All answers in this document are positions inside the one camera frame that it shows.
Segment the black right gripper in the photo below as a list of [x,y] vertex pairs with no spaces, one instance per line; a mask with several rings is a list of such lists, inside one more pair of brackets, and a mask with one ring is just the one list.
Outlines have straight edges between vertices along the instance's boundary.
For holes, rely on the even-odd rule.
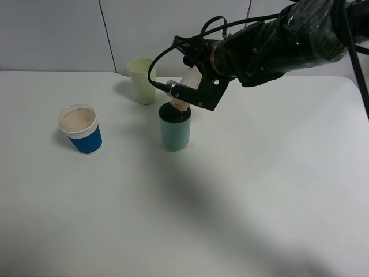
[[217,39],[186,38],[176,35],[172,46],[182,43],[176,49],[183,54],[183,63],[189,67],[196,66],[201,74],[212,77],[219,76],[213,69],[210,56],[214,46],[219,43]]

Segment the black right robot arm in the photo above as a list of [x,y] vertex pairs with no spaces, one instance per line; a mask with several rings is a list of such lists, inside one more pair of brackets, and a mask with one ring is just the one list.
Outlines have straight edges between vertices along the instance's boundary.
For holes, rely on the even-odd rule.
[[257,21],[222,40],[176,36],[183,62],[207,78],[254,87],[288,72],[336,63],[348,53],[342,12],[355,43],[368,40],[368,1],[299,1],[270,22]]

